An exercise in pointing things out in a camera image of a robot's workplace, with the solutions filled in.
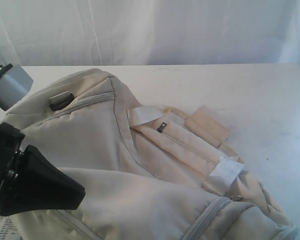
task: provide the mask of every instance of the zipper pull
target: zipper pull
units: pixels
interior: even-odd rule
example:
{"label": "zipper pull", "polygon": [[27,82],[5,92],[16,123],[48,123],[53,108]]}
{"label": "zipper pull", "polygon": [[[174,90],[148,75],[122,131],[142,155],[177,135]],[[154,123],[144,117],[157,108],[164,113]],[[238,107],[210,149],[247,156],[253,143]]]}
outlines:
{"label": "zipper pull", "polygon": [[156,130],[159,133],[162,133],[166,126],[167,126],[167,124],[165,122],[163,122],[163,123],[161,123],[160,127],[158,127]]}
{"label": "zipper pull", "polygon": [[229,198],[234,202],[238,202],[243,199],[243,197],[240,195],[239,196],[230,196]]}

